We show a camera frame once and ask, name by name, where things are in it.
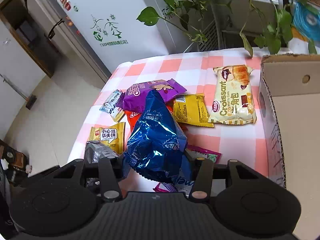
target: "yellow snack package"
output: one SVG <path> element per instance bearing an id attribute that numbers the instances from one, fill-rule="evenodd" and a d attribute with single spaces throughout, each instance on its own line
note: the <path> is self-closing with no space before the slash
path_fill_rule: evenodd
<path id="1" fill-rule="evenodd" d="M 204 94 L 178 95 L 173 101 L 173 116 L 177 122 L 213 127 L 204 104 Z"/>
<path id="2" fill-rule="evenodd" d="M 89 141 L 98 140 L 121 155 L 124 151 L 124 127 L 125 122 L 119 122 L 108 128 L 91 127 Z"/>
<path id="3" fill-rule="evenodd" d="M 236 65 L 214 68 L 213 71 L 218 78 L 209 122 L 255 123 L 257 116 L 249 82 L 252 68 Z"/>

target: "checkered tablecloth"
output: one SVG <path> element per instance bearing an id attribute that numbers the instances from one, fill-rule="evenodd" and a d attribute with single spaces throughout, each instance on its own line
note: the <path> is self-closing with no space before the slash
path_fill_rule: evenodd
<path id="1" fill-rule="evenodd" d="M 281 52 L 288 53 L 290 50 L 282 49 Z M 220 152 L 222 154 L 220 163 L 222 164 L 227 163 L 229 159 L 237 159 L 268 176 L 266 141 L 257 101 L 261 57 L 268 54 L 266 48 L 254 48 L 253 58 L 249 58 L 248 52 L 243 48 L 224 49 L 151 57 L 119 65 L 84 120 L 68 161 L 84 157 L 85 143 L 92 126 L 108 127 L 115 124 L 109 114 L 99 110 L 115 89 L 126 90 L 135 83 L 173 78 L 187 89 L 187 94 L 204 93 L 204 101 L 210 114 L 217 83 L 217 77 L 212 68 L 246 64 L 254 69 L 250 75 L 250 83 L 257 122 L 242 126 L 217 123 L 214 128 L 187 125 L 186 136 L 191 145 Z M 127 123 L 126 144 L 130 135 L 130 126 L 126 116 L 121 122 Z M 132 170 L 129 177 L 122 183 L 122 188 L 152 191 L 152 187 L 157 183 L 139 176 Z"/>

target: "blue tape roll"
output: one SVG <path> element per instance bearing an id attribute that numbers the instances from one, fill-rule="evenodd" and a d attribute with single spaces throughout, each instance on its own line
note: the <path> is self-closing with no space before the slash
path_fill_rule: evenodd
<path id="1" fill-rule="evenodd" d="M 303 4 L 295 4 L 293 24 L 304 36 L 320 41 L 320 16 L 310 12 Z"/>

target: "pothos plant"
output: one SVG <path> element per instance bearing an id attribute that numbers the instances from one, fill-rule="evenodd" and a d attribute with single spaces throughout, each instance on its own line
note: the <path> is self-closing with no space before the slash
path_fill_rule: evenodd
<path id="1" fill-rule="evenodd" d="M 196 27 L 190 24 L 188 12 L 191 9 L 195 9 L 199 12 L 200 17 L 198 21 L 202 21 L 204 19 L 204 11 L 207 11 L 208 5 L 210 5 L 210 3 L 213 1 L 214 0 L 164 0 L 164 2 L 168 6 L 168 10 L 164 17 L 158 15 L 158 13 L 153 7 L 146 7 L 142 10 L 137 20 L 143 22 L 147 26 L 153 26 L 158 22 L 159 19 L 162 19 L 183 31 L 190 38 L 191 41 L 205 43 L 207 41 L 207 37 L 204 35 L 203 30 L 197 29 Z M 305 5 L 306 8 L 310 10 L 312 13 L 318 14 L 318 11 L 311 5 L 309 5 L 307 1 L 308 0 L 298 0 L 298 2 Z M 248 42 L 247 37 L 244 35 L 243 30 L 246 26 L 249 15 L 253 12 L 258 14 L 261 20 L 263 30 L 262 35 L 254 39 L 254 43 L 259 48 L 268 47 L 270 54 L 276 54 L 279 52 L 281 48 L 281 40 L 283 40 L 285 43 L 288 43 L 293 38 L 291 30 L 292 15 L 290 14 L 290 12 L 286 10 L 286 8 L 289 7 L 291 4 L 286 4 L 284 5 L 284 8 L 277 9 L 272 0 L 270 0 L 270 3 L 274 6 L 275 9 L 276 25 L 273 25 L 271 22 L 269 22 L 264 13 L 255 5 L 253 5 L 252 0 L 249 0 L 247 19 L 239 35 L 243 40 L 244 48 L 249 52 L 251 57 L 253 56 L 253 49 L 250 43 Z M 231 0 L 226 4 L 218 5 L 228 7 L 230 12 L 232 13 Z M 180 19 L 180 23 L 183 29 L 167 20 L 167 17 L 171 16 L 177 16 Z M 310 53 L 316 54 L 316 48 L 313 40 L 309 41 L 308 48 Z"/>

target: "black circular disc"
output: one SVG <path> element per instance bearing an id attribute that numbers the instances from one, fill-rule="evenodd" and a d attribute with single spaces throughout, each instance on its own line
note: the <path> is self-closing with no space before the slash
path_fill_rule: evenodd
<path id="1" fill-rule="evenodd" d="M 226 188 L 218 194 L 214 205 L 225 226 L 252 237 L 292 232 L 301 213 L 299 201 L 289 191 L 259 180 Z"/>
<path id="2" fill-rule="evenodd" d="M 96 196 L 68 179 L 50 179 L 26 188 L 12 200 L 12 220 L 26 233 L 53 236 L 72 231 L 96 212 Z"/>

